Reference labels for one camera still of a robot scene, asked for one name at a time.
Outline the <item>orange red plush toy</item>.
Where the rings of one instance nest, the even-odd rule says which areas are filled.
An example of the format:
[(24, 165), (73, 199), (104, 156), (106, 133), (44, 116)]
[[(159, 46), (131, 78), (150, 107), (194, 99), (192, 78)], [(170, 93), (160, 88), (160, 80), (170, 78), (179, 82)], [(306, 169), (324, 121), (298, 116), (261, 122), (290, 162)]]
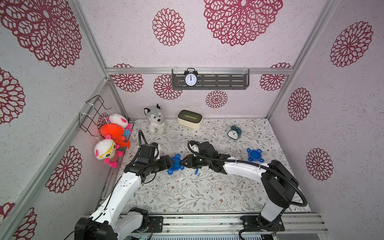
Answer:
[(105, 139), (113, 140), (120, 147), (130, 148), (130, 141), (125, 142), (126, 137), (123, 136), (125, 130), (117, 124), (105, 124), (100, 128), (100, 133)]

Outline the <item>cream tissue box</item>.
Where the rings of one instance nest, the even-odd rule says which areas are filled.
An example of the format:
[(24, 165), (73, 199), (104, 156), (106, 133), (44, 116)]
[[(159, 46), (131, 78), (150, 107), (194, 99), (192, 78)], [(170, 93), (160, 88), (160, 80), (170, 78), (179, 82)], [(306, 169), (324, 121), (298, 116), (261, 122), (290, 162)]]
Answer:
[(191, 129), (200, 129), (203, 125), (203, 119), (201, 114), (188, 110), (181, 110), (177, 115), (178, 123)]

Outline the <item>grey metal wall shelf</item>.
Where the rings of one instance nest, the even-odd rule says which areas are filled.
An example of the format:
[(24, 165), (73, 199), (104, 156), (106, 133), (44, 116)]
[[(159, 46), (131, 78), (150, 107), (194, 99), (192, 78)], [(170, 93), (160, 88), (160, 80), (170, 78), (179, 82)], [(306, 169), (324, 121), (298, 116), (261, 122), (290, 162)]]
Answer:
[(194, 87), (186, 86), (184, 71), (179, 73), (172, 69), (171, 83), (174, 90), (246, 90), (250, 85), (249, 69), (242, 69), (240, 73), (199, 74), (198, 83)]

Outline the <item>white plush with glasses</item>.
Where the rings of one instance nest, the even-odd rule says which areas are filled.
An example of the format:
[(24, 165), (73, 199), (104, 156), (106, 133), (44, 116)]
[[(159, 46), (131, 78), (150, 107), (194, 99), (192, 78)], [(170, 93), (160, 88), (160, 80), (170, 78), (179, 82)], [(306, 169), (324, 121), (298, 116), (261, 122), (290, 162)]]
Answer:
[(103, 160), (106, 165), (116, 168), (118, 158), (123, 156), (123, 152), (119, 151), (119, 148), (120, 145), (116, 144), (110, 137), (106, 137), (95, 145), (94, 154), (98, 160)]

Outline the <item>green teal alarm clock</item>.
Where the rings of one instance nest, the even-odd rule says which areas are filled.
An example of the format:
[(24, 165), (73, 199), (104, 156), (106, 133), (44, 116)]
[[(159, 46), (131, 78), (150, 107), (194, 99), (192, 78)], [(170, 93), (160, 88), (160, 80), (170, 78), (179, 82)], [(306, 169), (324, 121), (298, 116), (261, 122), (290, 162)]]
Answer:
[(228, 137), (233, 140), (238, 140), (242, 135), (242, 130), (238, 126), (231, 126), (227, 133)]

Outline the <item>clear plastic cup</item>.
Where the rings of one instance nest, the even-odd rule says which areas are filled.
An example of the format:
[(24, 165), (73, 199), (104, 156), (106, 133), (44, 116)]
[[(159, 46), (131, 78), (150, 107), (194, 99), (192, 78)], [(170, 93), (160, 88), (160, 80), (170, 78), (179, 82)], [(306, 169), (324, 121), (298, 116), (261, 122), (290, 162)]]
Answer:
[(183, 173), (182, 171), (175, 171), (169, 177), (175, 181), (180, 180), (183, 177)]
[(176, 131), (170, 131), (167, 134), (168, 145), (172, 151), (178, 151), (181, 147), (180, 135)]

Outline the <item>blue turtle lid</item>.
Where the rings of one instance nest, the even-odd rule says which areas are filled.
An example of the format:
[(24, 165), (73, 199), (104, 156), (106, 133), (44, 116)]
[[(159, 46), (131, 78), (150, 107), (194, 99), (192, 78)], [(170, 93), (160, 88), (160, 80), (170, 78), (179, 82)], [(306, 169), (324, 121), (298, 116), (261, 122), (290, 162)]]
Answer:
[(172, 160), (172, 167), (168, 169), (168, 175), (169, 176), (176, 176), (180, 173), (180, 171), (184, 170), (185, 167), (180, 164), (181, 162), (181, 155), (176, 154), (174, 157), (171, 158)]
[(247, 148), (248, 153), (248, 161), (249, 162), (260, 162), (264, 163), (265, 160), (263, 159), (263, 151), (261, 149), (250, 149)]

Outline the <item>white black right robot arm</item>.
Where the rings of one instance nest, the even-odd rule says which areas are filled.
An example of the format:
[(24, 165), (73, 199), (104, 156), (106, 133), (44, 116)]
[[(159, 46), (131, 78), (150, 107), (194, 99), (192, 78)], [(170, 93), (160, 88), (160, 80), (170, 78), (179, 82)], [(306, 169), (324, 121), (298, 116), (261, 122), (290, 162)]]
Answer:
[(191, 154), (181, 160), (182, 166), (189, 169), (208, 167), (216, 173), (248, 178), (263, 185), (268, 200), (258, 216), (242, 219), (244, 229), (240, 233), (277, 230), (282, 226), (279, 222), (289, 206), (308, 205), (299, 182), (279, 161), (260, 164), (238, 160), (218, 153), (209, 142), (188, 141), (187, 147)]

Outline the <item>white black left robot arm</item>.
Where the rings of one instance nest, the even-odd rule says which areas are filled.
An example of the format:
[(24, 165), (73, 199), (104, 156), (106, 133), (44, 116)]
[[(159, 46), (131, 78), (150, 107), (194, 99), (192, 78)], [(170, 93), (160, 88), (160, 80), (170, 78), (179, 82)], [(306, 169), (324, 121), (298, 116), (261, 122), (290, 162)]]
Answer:
[(124, 174), (115, 183), (106, 201), (88, 218), (81, 218), (75, 225), (75, 240), (124, 240), (133, 232), (153, 231), (147, 210), (132, 208), (119, 218), (128, 200), (147, 176), (166, 171), (174, 161), (168, 155), (160, 156), (156, 144), (143, 144)]

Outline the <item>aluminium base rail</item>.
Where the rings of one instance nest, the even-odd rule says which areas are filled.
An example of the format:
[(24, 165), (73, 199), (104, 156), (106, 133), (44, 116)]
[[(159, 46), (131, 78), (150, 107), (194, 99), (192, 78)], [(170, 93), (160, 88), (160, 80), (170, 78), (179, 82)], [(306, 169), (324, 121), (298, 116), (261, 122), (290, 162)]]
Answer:
[(287, 213), (269, 222), (250, 214), (166, 214), (150, 215), (134, 209), (118, 216), (116, 223), (106, 214), (81, 218), (74, 231), (76, 240), (124, 240), (135, 235), (236, 235), (326, 234), (319, 214)]

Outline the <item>black wall alarm clock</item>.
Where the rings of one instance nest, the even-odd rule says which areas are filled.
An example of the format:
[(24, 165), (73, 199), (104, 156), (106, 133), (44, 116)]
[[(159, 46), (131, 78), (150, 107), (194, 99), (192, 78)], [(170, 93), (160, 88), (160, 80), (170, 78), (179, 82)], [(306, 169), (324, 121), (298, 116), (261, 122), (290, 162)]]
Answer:
[(194, 87), (198, 83), (198, 71), (195, 68), (187, 68), (184, 71), (184, 81), (187, 87)]

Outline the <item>grey husky plush toy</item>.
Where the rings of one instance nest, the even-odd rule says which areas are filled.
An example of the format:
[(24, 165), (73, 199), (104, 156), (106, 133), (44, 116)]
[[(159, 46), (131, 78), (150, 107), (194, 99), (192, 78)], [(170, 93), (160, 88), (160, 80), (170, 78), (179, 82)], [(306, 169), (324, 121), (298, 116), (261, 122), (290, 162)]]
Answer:
[(149, 120), (148, 130), (150, 134), (162, 135), (166, 130), (166, 122), (164, 120), (163, 110), (159, 104), (154, 107), (144, 108), (144, 113)]

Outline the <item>white pink plush upper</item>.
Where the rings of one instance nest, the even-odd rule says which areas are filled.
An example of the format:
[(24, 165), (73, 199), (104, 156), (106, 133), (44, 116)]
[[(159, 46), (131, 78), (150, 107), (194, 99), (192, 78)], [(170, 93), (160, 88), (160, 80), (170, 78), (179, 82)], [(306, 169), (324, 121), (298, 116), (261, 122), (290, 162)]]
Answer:
[(131, 124), (129, 121), (122, 115), (120, 114), (112, 114), (107, 117), (107, 122), (109, 124), (116, 124), (122, 127), (124, 130), (128, 130), (131, 128)]

